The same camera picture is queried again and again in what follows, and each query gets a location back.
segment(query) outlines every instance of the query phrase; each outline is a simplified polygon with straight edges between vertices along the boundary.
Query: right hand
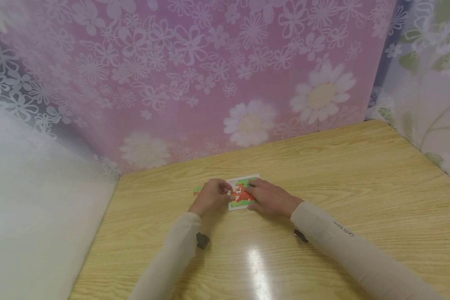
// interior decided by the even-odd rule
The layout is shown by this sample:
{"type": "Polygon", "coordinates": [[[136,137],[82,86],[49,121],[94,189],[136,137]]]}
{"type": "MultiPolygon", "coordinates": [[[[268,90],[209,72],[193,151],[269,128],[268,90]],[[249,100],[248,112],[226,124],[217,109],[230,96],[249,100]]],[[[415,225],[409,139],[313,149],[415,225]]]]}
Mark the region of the right hand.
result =
{"type": "Polygon", "coordinates": [[[283,215],[290,218],[292,213],[303,202],[302,199],[290,195],[286,190],[266,180],[257,178],[249,181],[251,187],[247,192],[251,193],[258,203],[251,203],[248,209],[258,211],[261,214],[283,215]]]}

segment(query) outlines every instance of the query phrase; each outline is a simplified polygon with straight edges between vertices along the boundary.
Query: wood grain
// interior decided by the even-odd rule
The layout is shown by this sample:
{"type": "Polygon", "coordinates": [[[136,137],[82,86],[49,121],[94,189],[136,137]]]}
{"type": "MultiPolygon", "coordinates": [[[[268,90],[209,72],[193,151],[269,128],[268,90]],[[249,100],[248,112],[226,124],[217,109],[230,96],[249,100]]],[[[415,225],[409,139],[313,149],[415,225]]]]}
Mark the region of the wood grain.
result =
{"type": "MultiPolygon", "coordinates": [[[[71,300],[126,299],[171,223],[209,178],[259,173],[328,211],[450,300],[450,178],[380,121],[123,176],[71,300]]],[[[287,219],[247,210],[203,219],[212,239],[173,299],[368,299],[287,219]]]]}

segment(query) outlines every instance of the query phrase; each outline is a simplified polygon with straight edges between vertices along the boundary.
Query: floral curtain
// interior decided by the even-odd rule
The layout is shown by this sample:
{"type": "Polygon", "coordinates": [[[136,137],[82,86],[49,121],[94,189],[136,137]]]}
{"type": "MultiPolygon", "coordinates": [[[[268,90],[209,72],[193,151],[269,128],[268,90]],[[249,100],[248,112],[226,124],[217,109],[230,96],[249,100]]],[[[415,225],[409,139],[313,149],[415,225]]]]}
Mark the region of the floral curtain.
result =
{"type": "Polygon", "coordinates": [[[369,107],[450,175],[450,0],[396,4],[369,107]]]}
{"type": "Polygon", "coordinates": [[[113,174],[364,119],[395,0],[0,0],[0,107],[113,174]]]}

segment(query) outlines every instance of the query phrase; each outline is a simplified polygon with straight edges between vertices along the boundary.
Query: sheer curtain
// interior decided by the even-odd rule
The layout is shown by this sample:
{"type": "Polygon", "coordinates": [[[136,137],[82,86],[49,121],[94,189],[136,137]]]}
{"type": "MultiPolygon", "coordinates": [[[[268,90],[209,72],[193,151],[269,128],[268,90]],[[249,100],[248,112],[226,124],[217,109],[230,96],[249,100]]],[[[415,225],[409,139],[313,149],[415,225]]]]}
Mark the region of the sheer curtain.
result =
{"type": "Polygon", "coordinates": [[[0,107],[0,299],[67,299],[120,171],[80,136],[16,114],[0,107]]]}
{"type": "Polygon", "coordinates": [[[450,175],[450,0],[397,2],[367,116],[450,175]]]}

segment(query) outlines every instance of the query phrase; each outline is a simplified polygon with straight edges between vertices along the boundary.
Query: cartoon tiger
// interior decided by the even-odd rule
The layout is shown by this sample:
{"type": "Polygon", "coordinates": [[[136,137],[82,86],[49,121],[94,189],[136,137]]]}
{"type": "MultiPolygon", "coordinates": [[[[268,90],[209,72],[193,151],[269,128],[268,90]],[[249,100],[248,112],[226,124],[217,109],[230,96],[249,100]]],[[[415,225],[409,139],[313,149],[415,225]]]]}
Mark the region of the cartoon tiger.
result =
{"type": "Polygon", "coordinates": [[[243,183],[235,183],[237,189],[232,190],[232,196],[235,196],[235,202],[240,202],[242,200],[254,201],[255,197],[245,190],[243,183]]]}

